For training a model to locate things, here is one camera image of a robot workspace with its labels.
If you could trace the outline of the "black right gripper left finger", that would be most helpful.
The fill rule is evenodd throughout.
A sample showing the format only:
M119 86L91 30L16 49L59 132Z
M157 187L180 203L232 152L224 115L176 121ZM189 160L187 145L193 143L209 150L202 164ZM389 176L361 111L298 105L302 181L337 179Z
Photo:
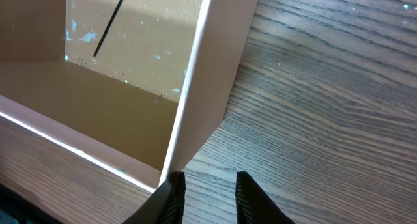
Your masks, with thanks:
M182 224L185 191L184 173L172 172L123 224Z

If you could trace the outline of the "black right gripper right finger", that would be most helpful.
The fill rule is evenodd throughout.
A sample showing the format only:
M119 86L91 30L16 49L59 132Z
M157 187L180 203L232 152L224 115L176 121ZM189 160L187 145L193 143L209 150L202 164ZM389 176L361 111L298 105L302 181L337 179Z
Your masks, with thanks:
M238 224L295 224L245 171L237 173L235 200Z

